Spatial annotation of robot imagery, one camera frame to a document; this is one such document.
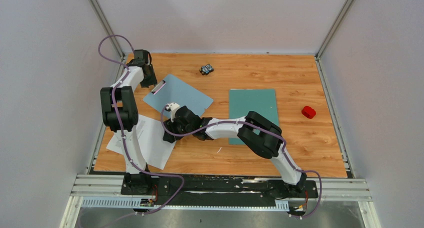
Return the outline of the light blue clipboard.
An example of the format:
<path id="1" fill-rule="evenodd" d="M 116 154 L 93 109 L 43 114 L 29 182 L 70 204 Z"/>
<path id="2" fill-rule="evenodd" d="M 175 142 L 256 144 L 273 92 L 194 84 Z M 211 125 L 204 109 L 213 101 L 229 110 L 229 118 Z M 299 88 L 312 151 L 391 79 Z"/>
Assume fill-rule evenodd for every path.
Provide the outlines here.
<path id="1" fill-rule="evenodd" d="M 168 74 L 143 98 L 149 106 L 160 112 L 168 103 L 186 106 L 197 116 L 202 116 L 214 100 L 185 83 L 178 77 Z"/>

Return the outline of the paper sheet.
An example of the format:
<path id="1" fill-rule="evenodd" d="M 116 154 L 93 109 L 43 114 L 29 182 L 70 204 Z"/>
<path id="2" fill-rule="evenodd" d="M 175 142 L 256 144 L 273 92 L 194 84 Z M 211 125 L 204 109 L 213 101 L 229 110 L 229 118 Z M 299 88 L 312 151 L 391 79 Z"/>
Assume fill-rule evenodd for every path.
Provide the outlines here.
<path id="1" fill-rule="evenodd" d="M 120 131 L 114 132 L 106 148 L 124 155 L 125 169 L 129 174 L 138 174 L 147 165 L 163 170 L 173 151 L 175 142 L 163 140 L 165 131 L 161 122 L 144 115 L 138 116 L 138 123 L 131 132 L 124 132 L 126 155 Z"/>

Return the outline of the green file folder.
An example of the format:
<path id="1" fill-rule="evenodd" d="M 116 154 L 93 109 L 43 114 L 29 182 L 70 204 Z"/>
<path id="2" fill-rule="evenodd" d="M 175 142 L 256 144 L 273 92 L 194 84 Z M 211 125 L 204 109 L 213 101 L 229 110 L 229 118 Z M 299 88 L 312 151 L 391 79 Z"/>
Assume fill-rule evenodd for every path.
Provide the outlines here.
<path id="1" fill-rule="evenodd" d="M 276 91 L 274 89 L 231 89 L 229 118 L 236 119 L 254 111 L 279 126 Z"/>

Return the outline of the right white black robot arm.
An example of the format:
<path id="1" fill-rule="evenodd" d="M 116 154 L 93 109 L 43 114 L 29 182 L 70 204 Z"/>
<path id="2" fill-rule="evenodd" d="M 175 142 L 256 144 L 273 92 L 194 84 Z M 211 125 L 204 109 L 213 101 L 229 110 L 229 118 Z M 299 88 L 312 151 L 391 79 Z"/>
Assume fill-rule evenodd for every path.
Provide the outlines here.
<path id="1" fill-rule="evenodd" d="M 160 120 L 164 141 L 174 143 L 186 136 L 194 136 L 200 141 L 240 139 L 257 156 L 273 163 L 290 196 L 298 197 L 305 191 L 307 175 L 287 151 L 282 129 L 259 113 L 249 111 L 235 119 L 200 117 L 187 106 L 175 102 L 166 104 L 161 113 L 165 112 L 170 118 Z"/>

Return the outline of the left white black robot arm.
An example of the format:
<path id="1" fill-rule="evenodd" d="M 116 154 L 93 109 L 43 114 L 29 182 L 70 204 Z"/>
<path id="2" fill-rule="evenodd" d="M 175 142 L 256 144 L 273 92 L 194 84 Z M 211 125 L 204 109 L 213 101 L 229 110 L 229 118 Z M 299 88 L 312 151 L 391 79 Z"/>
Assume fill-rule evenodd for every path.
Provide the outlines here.
<path id="1" fill-rule="evenodd" d="M 155 86 L 158 81 L 147 50 L 135 50 L 127 67 L 116 83 L 100 90 L 102 119 L 120 142 L 124 155 L 126 173 L 121 193 L 146 195 L 152 191 L 153 181 L 138 141 L 139 112 L 134 91 L 137 87 Z"/>

